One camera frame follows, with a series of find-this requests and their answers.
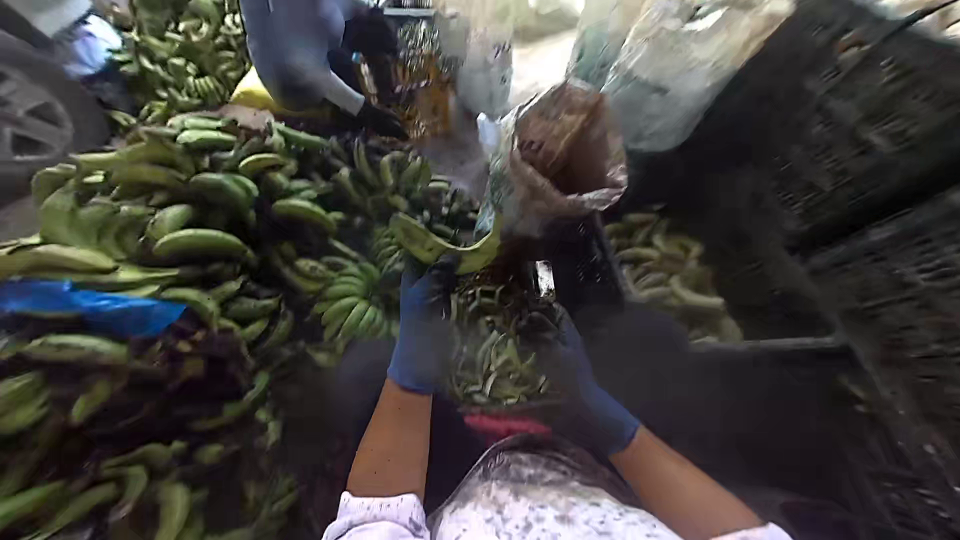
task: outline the blue plastic bag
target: blue plastic bag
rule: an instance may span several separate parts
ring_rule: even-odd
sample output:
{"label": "blue plastic bag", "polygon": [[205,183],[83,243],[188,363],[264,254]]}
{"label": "blue plastic bag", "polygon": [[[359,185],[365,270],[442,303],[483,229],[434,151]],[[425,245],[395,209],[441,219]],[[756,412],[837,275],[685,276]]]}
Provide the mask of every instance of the blue plastic bag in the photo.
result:
{"label": "blue plastic bag", "polygon": [[72,282],[0,282],[2,313],[77,313],[95,331],[120,337],[155,337],[185,306],[150,298],[75,289]]}

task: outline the white cloth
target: white cloth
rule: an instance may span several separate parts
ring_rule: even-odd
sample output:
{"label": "white cloth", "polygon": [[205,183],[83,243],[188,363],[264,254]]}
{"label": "white cloth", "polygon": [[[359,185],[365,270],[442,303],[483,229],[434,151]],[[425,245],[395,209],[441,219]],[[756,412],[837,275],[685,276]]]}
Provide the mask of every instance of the white cloth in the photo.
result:
{"label": "white cloth", "polygon": [[[680,540],[648,512],[620,504],[598,488],[580,488],[584,491],[550,493],[535,486],[531,493],[514,493],[491,485],[491,493],[485,495],[497,492],[495,503],[485,498],[477,501],[478,504],[446,509],[432,535],[416,495],[353,497],[344,492],[337,519],[326,528],[323,540],[428,540],[431,537],[435,540],[601,537]],[[774,524],[767,524],[725,534],[716,540],[790,540],[790,535]]]}

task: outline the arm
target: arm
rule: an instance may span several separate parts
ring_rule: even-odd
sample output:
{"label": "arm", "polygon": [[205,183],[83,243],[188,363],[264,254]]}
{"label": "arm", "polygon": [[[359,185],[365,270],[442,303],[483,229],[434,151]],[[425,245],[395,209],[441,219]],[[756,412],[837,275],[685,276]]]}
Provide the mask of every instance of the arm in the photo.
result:
{"label": "arm", "polygon": [[353,459],[347,491],[354,497],[416,494],[423,500],[433,398],[387,379]]}
{"label": "arm", "polygon": [[764,525],[746,504],[647,428],[640,427],[610,461],[643,507],[687,540]]}
{"label": "arm", "polygon": [[558,325],[535,313],[523,331],[538,348],[539,364],[566,394],[577,419],[576,442],[610,458],[644,508],[686,539],[712,538],[763,525],[737,497],[660,441],[597,383],[583,339],[560,309]]}
{"label": "arm", "polygon": [[417,278],[407,262],[400,284],[400,332],[387,380],[353,459],[347,490],[355,497],[413,493],[423,500],[430,453],[430,407],[450,354],[443,319],[456,284],[456,258],[441,258]]}

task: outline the plastic bag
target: plastic bag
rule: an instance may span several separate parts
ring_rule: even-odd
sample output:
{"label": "plastic bag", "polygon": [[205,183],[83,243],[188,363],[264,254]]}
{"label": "plastic bag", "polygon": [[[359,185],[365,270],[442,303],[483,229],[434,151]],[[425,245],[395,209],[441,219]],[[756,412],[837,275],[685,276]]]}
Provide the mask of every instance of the plastic bag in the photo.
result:
{"label": "plastic bag", "polygon": [[0,283],[0,313],[75,313],[93,330],[123,337],[154,337],[183,314],[185,306],[150,298],[74,289],[71,282]]}
{"label": "plastic bag", "polygon": [[607,81],[620,48],[644,7],[652,0],[590,0],[577,23],[577,40],[566,68],[568,78],[597,88]]}
{"label": "plastic bag", "polygon": [[478,231],[495,212],[508,233],[539,236],[553,218],[606,209],[623,195],[627,167],[607,99],[583,81],[554,86],[498,123],[478,119],[492,148]]}
{"label": "plastic bag", "polygon": [[[457,97],[474,113],[500,116],[507,111],[514,77],[513,0],[446,0],[442,4],[444,53],[454,58],[463,55],[456,76]],[[467,42],[460,52],[461,47],[451,41],[463,33]]]}
{"label": "plastic bag", "polygon": [[683,142],[792,0],[651,0],[603,86],[630,150]]}

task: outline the crate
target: crate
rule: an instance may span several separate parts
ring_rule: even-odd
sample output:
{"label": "crate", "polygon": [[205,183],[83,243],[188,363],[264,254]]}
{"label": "crate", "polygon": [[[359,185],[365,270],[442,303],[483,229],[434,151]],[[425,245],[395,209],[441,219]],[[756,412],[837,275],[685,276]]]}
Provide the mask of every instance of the crate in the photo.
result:
{"label": "crate", "polygon": [[817,253],[806,267],[834,298],[897,415],[913,419],[903,428],[922,441],[939,476],[956,489],[960,189]]}

